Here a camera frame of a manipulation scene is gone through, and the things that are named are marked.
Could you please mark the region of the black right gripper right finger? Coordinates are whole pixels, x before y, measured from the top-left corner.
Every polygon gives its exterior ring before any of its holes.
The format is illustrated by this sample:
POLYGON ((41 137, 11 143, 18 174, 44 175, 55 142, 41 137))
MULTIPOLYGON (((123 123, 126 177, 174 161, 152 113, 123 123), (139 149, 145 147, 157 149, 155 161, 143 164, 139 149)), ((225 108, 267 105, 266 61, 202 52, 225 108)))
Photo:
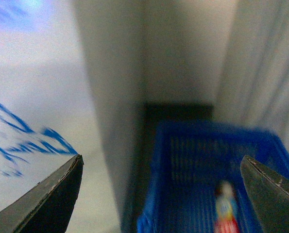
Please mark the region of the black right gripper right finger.
POLYGON ((289 179, 248 155, 240 172, 263 232, 289 233, 289 179))

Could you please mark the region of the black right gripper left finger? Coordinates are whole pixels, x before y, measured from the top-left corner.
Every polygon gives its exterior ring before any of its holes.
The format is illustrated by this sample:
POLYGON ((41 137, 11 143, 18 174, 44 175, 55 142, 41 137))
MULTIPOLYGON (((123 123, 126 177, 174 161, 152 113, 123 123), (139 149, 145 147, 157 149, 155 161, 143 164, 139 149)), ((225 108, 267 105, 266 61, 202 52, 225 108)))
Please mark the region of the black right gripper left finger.
POLYGON ((83 174, 76 155, 14 203, 0 211, 0 233, 64 233, 83 174))

